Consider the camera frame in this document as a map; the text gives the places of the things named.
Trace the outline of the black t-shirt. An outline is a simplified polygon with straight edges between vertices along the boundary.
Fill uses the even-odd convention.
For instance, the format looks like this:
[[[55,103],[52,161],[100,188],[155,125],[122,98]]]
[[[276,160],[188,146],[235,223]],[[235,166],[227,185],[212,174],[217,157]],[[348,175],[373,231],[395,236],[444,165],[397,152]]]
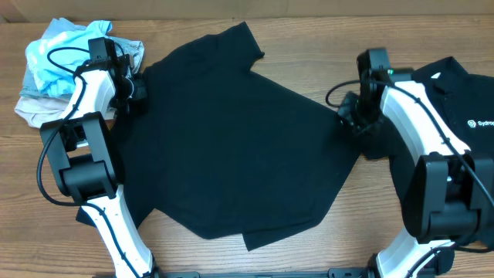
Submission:
[[[336,112],[254,73],[262,57],[240,23],[145,69],[147,111],[111,131],[136,225],[158,210],[254,250],[324,219],[360,153]]]

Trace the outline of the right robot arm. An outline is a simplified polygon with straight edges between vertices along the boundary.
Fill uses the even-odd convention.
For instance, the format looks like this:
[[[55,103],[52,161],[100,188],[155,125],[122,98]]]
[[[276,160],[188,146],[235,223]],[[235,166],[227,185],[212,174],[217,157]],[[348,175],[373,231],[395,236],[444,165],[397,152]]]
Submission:
[[[384,48],[357,57],[358,93],[338,113],[357,146],[377,152],[401,140],[411,179],[397,185],[403,229],[364,268],[335,269],[331,277],[436,277],[457,252],[492,222],[493,161],[475,154],[447,126],[412,69],[394,68]]]

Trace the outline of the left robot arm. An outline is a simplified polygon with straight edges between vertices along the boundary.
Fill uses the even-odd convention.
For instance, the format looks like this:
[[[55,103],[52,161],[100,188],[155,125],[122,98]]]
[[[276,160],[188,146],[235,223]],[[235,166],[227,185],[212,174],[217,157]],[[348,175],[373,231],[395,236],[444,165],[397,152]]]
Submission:
[[[36,180],[44,189],[42,166],[48,161],[59,191],[70,198],[66,207],[79,207],[98,230],[113,260],[117,277],[158,277],[152,252],[141,239],[124,197],[125,170],[104,116],[147,110],[147,90],[131,68],[132,57],[112,39],[88,42],[89,59],[73,70],[75,91],[58,120],[40,127],[43,142]]]

